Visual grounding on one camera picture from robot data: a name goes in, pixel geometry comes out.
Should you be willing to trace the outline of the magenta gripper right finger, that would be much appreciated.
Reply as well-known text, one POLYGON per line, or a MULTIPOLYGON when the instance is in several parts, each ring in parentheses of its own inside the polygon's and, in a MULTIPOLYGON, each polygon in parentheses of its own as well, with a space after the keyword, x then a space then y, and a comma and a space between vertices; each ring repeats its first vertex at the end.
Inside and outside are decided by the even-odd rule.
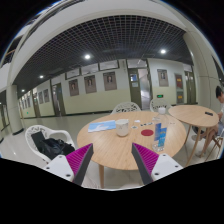
POLYGON ((182 166, 168 154, 158 154, 137 143, 132 144, 132 155, 144 185, 148 185, 182 169, 182 166))

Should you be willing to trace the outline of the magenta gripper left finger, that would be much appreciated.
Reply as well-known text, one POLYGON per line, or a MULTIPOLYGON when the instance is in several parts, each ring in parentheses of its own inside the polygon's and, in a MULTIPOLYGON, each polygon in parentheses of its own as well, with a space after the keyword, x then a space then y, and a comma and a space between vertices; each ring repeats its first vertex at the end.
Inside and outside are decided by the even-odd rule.
POLYGON ((58 155, 44 170, 81 186, 93 153, 93 144, 87 144, 66 156, 58 155))

